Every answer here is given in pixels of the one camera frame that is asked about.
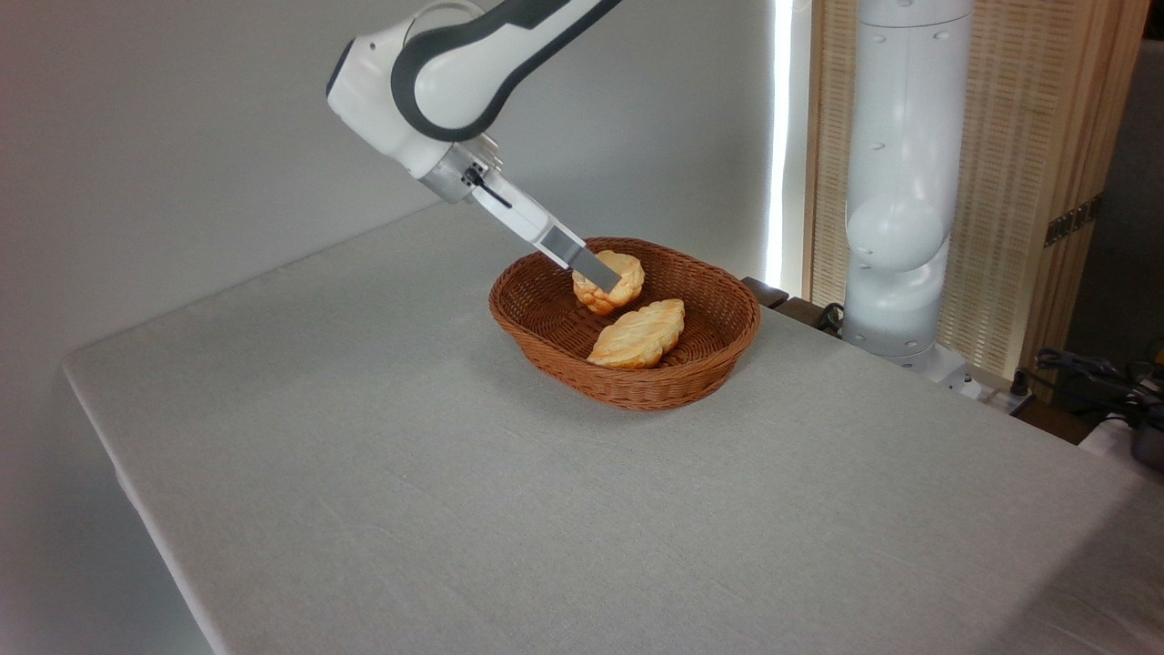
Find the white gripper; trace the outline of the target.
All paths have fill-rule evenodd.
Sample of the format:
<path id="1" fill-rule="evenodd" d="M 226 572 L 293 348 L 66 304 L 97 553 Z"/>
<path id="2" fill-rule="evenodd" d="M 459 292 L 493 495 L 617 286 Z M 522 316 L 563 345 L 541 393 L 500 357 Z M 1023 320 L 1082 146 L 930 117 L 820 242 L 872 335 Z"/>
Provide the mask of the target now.
<path id="1" fill-rule="evenodd" d="M 558 262 L 559 266 L 579 272 L 604 293 L 611 293 L 622 282 L 620 275 L 587 249 L 585 240 L 558 225 L 535 199 L 508 183 L 503 176 L 495 171 L 481 173 L 477 169 L 469 169 L 468 183 L 474 202 L 506 225 L 516 236 L 527 241 L 528 245 L 535 245 L 545 256 Z"/>

